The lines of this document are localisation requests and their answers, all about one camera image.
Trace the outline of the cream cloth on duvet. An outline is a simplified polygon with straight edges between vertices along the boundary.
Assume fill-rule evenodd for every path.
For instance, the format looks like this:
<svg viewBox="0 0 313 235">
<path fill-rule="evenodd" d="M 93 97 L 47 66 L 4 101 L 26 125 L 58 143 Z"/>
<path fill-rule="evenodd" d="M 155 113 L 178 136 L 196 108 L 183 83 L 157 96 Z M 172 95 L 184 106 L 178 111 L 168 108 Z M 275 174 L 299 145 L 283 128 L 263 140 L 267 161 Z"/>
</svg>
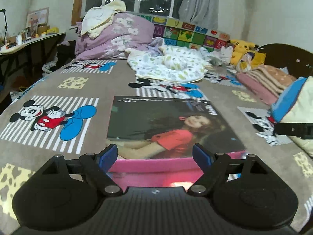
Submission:
<svg viewBox="0 0 313 235">
<path fill-rule="evenodd" d="M 82 20 L 80 36 L 88 35 L 97 38 L 101 32 L 113 23 L 115 14 L 126 11 L 126 5 L 121 0 L 114 0 L 100 7 L 89 9 Z"/>
</svg>

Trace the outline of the dark desk with clutter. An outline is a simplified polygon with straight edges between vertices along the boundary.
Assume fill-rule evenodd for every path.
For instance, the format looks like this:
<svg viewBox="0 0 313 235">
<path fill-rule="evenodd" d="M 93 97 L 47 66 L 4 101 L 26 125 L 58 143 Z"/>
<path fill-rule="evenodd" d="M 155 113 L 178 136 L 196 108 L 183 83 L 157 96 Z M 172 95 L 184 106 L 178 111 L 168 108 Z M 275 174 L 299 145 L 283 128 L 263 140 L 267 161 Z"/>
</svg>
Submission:
<svg viewBox="0 0 313 235">
<path fill-rule="evenodd" d="M 1 97 L 12 89 L 29 86 L 42 76 L 42 67 L 52 61 L 57 45 L 66 33 L 47 35 L 27 41 L 21 48 L 1 54 Z"/>
</svg>

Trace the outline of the Pikachu plush toy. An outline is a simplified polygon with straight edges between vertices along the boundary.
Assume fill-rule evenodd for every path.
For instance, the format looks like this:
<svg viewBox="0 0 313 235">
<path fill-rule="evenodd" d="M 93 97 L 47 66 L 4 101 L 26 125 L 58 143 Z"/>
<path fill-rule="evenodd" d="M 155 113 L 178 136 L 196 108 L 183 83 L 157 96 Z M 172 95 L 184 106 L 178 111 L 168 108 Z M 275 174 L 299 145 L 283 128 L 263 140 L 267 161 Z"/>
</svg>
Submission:
<svg viewBox="0 0 313 235">
<path fill-rule="evenodd" d="M 231 39 L 228 43 L 233 48 L 230 64 L 237 72 L 247 72 L 264 65 L 266 54 L 256 51 L 258 45 L 238 39 Z"/>
</svg>

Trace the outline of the pink box lid with photo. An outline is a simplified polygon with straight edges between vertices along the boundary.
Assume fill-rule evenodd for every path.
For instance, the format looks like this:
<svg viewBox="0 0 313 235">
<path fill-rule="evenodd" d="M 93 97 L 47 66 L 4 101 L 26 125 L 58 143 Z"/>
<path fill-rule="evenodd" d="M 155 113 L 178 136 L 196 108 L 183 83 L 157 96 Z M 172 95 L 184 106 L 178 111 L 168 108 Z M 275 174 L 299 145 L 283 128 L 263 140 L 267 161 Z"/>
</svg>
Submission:
<svg viewBox="0 0 313 235">
<path fill-rule="evenodd" d="M 208 100 L 115 96 L 107 144 L 123 160 L 172 161 L 180 168 L 192 160 L 196 143 L 212 153 L 241 159 L 246 148 Z"/>
</svg>

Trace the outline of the cream and blue quilt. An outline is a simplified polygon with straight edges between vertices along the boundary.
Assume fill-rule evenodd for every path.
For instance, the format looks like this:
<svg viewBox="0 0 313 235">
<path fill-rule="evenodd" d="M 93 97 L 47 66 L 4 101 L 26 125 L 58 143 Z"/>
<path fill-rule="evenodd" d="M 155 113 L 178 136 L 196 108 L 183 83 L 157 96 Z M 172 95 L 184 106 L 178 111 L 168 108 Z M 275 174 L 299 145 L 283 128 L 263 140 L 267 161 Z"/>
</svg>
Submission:
<svg viewBox="0 0 313 235">
<path fill-rule="evenodd" d="M 271 105 L 271 116 L 277 123 L 312 124 L 312 77 L 300 77 L 287 87 Z M 312 156 L 312 139 L 288 136 Z"/>
</svg>

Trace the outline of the purple floral duvet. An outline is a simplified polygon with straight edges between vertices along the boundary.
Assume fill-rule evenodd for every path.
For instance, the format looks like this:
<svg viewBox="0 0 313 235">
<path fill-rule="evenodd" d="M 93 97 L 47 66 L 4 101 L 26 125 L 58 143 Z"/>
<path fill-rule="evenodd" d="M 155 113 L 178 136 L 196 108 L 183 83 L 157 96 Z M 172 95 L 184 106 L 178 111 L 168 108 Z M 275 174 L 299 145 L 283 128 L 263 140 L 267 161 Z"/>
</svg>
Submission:
<svg viewBox="0 0 313 235">
<path fill-rule="evenodd" d="M 143 17 L 117 13 L 112 24 L 96 38 L 88 34 L 77 38 L 75 60 L 124 59 L 128 48 L 147 51 L 153 41 L 154 28 L 154 24 Z"/>
</svg>

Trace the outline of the folded pink blankets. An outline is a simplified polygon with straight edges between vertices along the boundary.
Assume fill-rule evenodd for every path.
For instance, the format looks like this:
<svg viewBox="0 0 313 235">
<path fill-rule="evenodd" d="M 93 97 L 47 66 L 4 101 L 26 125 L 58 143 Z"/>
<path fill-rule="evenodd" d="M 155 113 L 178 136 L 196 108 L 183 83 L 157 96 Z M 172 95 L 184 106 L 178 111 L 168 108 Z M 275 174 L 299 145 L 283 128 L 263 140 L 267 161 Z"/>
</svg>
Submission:
<svg viewBox="0 0 313 235">
<path fill-rule="evenodd" d="M 270 65 L 239 72 L 236 78 L 267 105 L 275 103 L 283 91 L 296 81 L 294 76 Z"/>
</svg>

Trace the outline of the grey curtain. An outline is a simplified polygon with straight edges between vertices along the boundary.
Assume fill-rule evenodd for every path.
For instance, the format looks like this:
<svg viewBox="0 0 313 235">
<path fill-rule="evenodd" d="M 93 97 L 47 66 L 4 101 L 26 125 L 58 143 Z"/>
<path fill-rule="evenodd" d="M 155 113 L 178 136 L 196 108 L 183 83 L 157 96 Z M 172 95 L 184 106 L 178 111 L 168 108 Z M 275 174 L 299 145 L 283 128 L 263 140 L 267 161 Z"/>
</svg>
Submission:
<svg viewBox="0 0 313 235">
<path fill-rule="evenodd" d="M 202 28 L 218 28 L 219 0 L 182 0 L 179 19 Z"/>
</svg>

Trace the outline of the pink cardboard box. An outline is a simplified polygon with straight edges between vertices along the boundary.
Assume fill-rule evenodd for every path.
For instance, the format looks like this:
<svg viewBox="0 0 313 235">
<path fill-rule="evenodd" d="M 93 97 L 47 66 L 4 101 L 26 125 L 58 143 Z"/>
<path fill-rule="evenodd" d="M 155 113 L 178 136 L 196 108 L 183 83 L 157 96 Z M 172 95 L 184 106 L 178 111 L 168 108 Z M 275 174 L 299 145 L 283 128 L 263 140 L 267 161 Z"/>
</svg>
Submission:
<svg viewBox="0 0 313 235">
<path fill-rule="evenodd" d="M 117 159 L 109 177 L 125 190 L 127 187 L 184 187 L 188 189 L 203 172 L 193 158 Z"/>
</svg>

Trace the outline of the colourful alphabet foam mat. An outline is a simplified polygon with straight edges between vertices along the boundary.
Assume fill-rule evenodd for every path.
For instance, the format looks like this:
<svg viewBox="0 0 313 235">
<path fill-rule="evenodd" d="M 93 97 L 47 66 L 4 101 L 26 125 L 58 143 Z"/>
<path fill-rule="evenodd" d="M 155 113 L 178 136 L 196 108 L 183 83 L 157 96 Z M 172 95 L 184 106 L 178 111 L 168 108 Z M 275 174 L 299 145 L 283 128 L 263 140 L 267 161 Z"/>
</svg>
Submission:
<svg viewBox="0 0 313 235">
<path fill-rule="evenodd" d="M 226 47 L 230 36 L 217 30 L 202 28 L 177 19 L 147 14 L 138 16 L 154 24 L 154 37 L 162 37 L 166 45 L 199 49 L 203 46 L 209 52 Z"/>
</svg>

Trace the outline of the white leaf-print blanket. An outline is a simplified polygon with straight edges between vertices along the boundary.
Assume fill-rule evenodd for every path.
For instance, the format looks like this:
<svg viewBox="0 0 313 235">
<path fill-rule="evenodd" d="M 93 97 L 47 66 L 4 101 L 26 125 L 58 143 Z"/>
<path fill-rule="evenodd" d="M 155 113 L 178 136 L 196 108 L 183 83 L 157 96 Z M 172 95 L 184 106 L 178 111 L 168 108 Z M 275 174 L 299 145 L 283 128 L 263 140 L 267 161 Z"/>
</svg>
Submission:
<svg viewBox="0 0 313 235">
<path fill-rule="evenodd" d="M 162 45 L 161 55 L 126 49 L 127 63 L 138 78 L 176 83 L 193 83 L 204 78 L 213 67 L 199 50 Z"/>
</svg>

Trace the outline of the dark wooden headboard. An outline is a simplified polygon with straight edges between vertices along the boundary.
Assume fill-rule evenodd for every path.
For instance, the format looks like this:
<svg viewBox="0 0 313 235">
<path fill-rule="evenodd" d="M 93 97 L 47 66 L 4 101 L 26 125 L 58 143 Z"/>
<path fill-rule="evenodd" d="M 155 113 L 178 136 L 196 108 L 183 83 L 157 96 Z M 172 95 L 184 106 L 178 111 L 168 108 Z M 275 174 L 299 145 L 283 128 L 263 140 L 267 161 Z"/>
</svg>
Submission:
<svg viewBox="0 0 313 235">
<path fill-rule="evenodd" d="M 266 54 L 265 65 L 288 69 L 295 78 L 312 76 L 313 54 L 304 49 L 272 43 L 259 47 L 258 52 Z"/>
</svg>

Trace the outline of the Mickey Mouse bed sheet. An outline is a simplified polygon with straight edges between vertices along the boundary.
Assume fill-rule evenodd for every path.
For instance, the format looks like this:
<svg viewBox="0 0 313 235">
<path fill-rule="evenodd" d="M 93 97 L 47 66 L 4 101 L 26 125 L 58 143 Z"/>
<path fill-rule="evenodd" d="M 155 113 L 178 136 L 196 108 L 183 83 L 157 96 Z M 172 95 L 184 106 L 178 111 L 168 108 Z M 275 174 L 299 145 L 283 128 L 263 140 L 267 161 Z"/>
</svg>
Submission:
<svg viewBox="0 0 313 235">
<path fill-rule="evenodd" d="M 248 114 L 265 116 L 268 106 L 244 87 L 225 79 L 218 81 L 222 74 L 222 70 L 217 70 L 211 72 L 208 79 L 197 82 L 202 96 L 195 101 L 211 101 L 230 126 L 218 136 L 205 138 L 203 144 L 212 146 L 214 151 L 231 151 L 242 158 L 248 153 L 257 154 L 297 194 L 299 208 L 292 226 L 301 230 L 312 213 L 312 159 L 289 138 L 279 136 L 267 140 L 261 137 L 254 128 L 254 119 Z M 168 90 L 133 89 L 130 83 L 134 81 L 135 73 L 122 60 L 106 72 L 64 67 L 27 89 L 5 109 L 1 114 L 1 234 L 11 234 L 19 227 L 12 198 L 49 158 L 62 154 L 74 159 L 86 152 L 104 149 L 114 96 L 189 100 L 188 96 L 176 96 Z M 28 100 L 45 108 L 58 106 L 65 112 L 93 105 L 97 114 L 83 123 L 77 137 L 63 141 L 59 137 L 61 127 L 48 132 L 31 131 L 29 121 L 9 121 Z"/>
</svg>

